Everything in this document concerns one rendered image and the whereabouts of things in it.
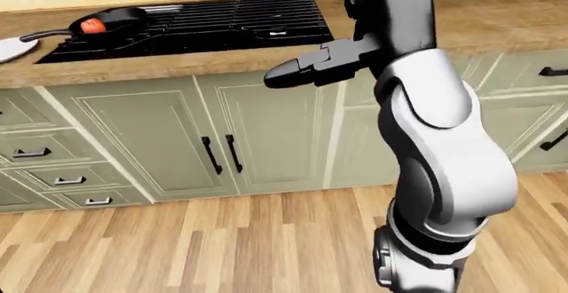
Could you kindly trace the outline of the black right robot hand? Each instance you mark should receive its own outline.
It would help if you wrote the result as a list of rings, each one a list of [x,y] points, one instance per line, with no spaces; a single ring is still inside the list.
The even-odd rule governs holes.
[[[353,36],[322,44],[267,71],[264,85],[317,87],[352,79],[362,68],[383,70],[393,60],[437,47],[432,0],[344,0]]]

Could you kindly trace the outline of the black frying pan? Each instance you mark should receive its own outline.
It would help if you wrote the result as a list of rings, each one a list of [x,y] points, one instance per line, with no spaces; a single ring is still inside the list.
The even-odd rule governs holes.
[[[80,28],[83,20],[98,18],[106,26],[106,32],[101,34],[84,34]],[[23,41],[42,39],[47,36],[72,36],[84,41],[107,41],[110,39],[123,39],[131,36],[146,25],[147,13],[139,7],[118,7],[86,15],[71,23],[68,28],[38,31],[22,36]]]

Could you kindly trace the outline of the red tomato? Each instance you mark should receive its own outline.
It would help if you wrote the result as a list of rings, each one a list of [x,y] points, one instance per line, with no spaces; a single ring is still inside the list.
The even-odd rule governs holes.
[[[107,31],[103,21],[98,18],[83,20],[80,24],[80,28],[84,34],[101,34]]]

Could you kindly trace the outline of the white plate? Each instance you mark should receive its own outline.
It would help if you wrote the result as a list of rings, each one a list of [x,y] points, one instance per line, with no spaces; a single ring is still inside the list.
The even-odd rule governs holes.
[[[38,43],[37,39],[23,41],[21,36],[0,39],[0,64],[27,54],[34,50]]]

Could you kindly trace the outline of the green drawer front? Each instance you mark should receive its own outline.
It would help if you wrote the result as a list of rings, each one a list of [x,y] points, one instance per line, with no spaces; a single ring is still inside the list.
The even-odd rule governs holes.
[[[143,205],[150,203],[150,201],[148,201],[147,198],[133,186],[62,191],[55,194],[47,194],[46,196],[49,199],[53,199],[58,204],[61,204],[63,207],[78,210],[109,207],[128,207],[132,205]],[[91,207],[86,207],[84,205],[86,199],[91,198],[95,201],[100,201],[108,196],[113,199],[111,204]]]
[[[517,172],[530,172],[546,153],[534,140],[568,112],[568,95],[484,97],[480,106],[487,134]]]
[[[66,164],[54,167],[33,167],[7,170],[4,173],[10,178],[18,180],[23,185],[38,191],[40,194],[67,190],[132,186],[131,182],[118,172],[112,164],[106,162]],[[80,175],[86,178],[86,181],[81,185],[53,185],[55,178],[75,179]]]
[[[33,88],[0,90],[0,132],[68,126],[58,111]]]
[[[46,156],[13,159],[12,154],[20,148],[36,151],[50,148]],[[9,132],[0,134],[0,169],[72,162],[102,161],[102,156],[83,135],[74,129]]]
[[[544,67],[568,69],[568,49],[488,52],[456,60],[462,79],[481,97],[568,92],[568,76],[539,76]]]

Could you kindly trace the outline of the green cabinet door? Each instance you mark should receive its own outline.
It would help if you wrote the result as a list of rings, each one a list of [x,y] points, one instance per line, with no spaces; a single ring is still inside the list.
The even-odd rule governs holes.
[[[157,202],[238,193],[193,76],[46,90]]]
[[[323,186],[337,87],[270,90],[262,84],[218,87],[222,139],[234,135],[243,194],[307,191]]]

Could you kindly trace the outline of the black gas cooktop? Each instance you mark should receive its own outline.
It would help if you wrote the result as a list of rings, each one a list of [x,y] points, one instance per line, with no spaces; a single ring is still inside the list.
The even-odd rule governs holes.
[[[72,37],[37,62],[139,58],[323,44],[334,38],[315,0],[220,0],[145,8],[146,25],[110,44]]]

